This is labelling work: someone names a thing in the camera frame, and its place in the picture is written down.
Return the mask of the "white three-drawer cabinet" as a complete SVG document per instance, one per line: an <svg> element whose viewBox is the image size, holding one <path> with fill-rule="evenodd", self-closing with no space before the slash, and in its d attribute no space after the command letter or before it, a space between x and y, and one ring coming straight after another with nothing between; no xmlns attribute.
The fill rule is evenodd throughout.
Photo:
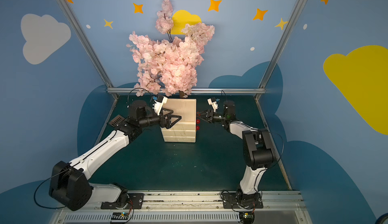
<svg viewBox="0 0 388 224"><path fill-rule="evenodd" d="M181 116L172 128L161 128L165 142L195 143L197 133L197 100L168 99L163 108L173 110L174 115Z"/></svg>

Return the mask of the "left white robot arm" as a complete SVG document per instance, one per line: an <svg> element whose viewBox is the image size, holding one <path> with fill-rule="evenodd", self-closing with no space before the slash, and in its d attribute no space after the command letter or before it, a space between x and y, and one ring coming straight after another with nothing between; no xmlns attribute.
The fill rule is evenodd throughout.
<svg viewBox="0 0 388 224"><path fill-rule="evenodd" d="M119 184L91 184L92 175L112 156L127 147L144 128L160 126L170 129L182 117L164 108L168 99L162 95L151 97L153 105L143 100L127 104L128 116L115 124L114 130L103 141L81 156L66 163L58 162L52 170L48 194L71 211L88 203L101 203L103 208L132 209L128 190Z"/></svg>

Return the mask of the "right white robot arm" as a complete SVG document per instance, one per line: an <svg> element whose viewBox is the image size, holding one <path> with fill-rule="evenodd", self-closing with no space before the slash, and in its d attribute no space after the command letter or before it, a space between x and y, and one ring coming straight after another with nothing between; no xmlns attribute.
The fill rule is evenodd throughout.
<svg viewBox="0 0 388 224"><path fill-rule="evenodd" d="M221 199L227 209L254 210L263 208L262 194L258 185L264 173L278 164L275 151L270 146L272 132L265 128L252 127L239 120L238 114L242 108L235 108L235 102L225 100L221 108L219 99L207 99L209 109L197 113L197 121L203 120L210 124L221 124L225 132L232 139L240 139L241 153L244 157L246 169L235 193L222 191Z"/></svg>

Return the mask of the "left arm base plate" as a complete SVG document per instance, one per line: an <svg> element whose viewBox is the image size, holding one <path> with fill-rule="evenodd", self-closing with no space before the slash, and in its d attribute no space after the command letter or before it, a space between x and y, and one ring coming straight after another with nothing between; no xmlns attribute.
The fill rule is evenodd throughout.
<svg viewBox="0 0 388 224"><path fill-rule="evenodd" d="M121 195L115 202L103 202L101 209L109 210L130 210L141 209L143 204L143 193L126 193Z"/></svg>

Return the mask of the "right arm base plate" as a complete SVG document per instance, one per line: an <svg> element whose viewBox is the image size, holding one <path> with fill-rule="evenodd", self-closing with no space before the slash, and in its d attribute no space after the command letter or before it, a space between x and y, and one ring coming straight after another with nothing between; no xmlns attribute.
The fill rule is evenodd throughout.
<svg viewBox="0 0 388 224"><path fill-rule="evenodd" d="M224 209L262 209L263 201L260 193L251 195L241 193L222 192L220 194Z"/></svg>

